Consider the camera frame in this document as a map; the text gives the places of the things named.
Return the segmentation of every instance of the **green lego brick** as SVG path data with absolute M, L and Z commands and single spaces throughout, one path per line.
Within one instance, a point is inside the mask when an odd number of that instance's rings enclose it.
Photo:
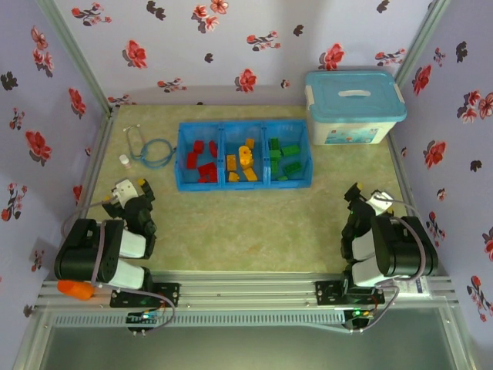
M 293 173 L 300 172 L 303 169 L 300 162 L 294 162 L 283 167 L 284 174 L 286 176 L 292 175 Z
M 270 173 L 275 175 L 279 171 L 279 163 L 276 160 L 270 161 Z
M 280 150 L 280 146 L 279 146 L 279 139 L 277 139 L 276 137 L 273 137 L 272 139 L 270 139 L 270 150 Z
M 269 150 L 269 155 L 271 160 L 280 160 L 282 157 L 280 154 L 280 150 Z
M 285 146 L 281 150 L 283 151 L 283 156 L 296 156 L 300 154 L 300 147 L 297 144 Z

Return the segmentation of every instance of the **metal bracket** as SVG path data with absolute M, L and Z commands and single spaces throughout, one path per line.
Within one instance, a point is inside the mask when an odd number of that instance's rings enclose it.
M 178 283 L 154 283 L 151 289 L 152 293 L 161 294 L 178 305 L 179 284 Z M 149 297 L 140 294 L 132 294 L 124 291 L 112 291 L 109 306 L 111 308 L 148 308 L 159 307 L 161 301 L 158 298 Z
M 339 280 L 315 281 L 315 295 L 318 306 L 334 306 L 339 304 L 383 304 L 384 292 L 374 289 L 368 292 L 344 293 L 344 286 Z

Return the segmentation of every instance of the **lavender wall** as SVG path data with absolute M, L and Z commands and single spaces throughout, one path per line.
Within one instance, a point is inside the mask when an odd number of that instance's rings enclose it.
M 454 0 L 402 89 L 394 135 L 418 208 L 493 368 L 493 2 Z
M 10 369 L 102 109 L 33 0 L 2 4 L 0 33 L 0 368 Z
M 309 71 L 396 72 L 431 2 L 53 1 L 109 101 L 143 104 L 304 104 Z

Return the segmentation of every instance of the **orange object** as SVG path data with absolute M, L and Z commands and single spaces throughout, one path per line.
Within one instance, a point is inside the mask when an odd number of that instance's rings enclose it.
M 70 297 L 87 301 L 94 295 L 95 288 L 84 281 L 59 280 L 56 285 L 58 290 Z

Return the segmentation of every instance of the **red lego brick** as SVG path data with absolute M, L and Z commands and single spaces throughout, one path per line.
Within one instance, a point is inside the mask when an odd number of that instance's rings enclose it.
M 201 177 L 205 177 L 208 174 L 210 174 L 211 172 L 217 173 L 217 167 L 216 167 L 216 164 L 214 162 L 206 163 L 203 166 L 197 167 L 197 169 L 198 169 Z
M 197 153 L 190 152 L 186 158 L 186 168 L 189 170 L 195 170 L 197 167 Z
M 210 155 L 213 156 L 214 158 L 217 158 L 217 145 L 212 140 L 209 141 L 209 150 L 210 150 Z
M 202 140 L 195 140 L 195 143 L 193 143 L 193 151 L 197 154 L 203 153 L 203 141 Z
M 210 171 L 210 173 L 209 173 L 209 182 L 210 183 L 216 183 L 217 182 L 217 170 Z

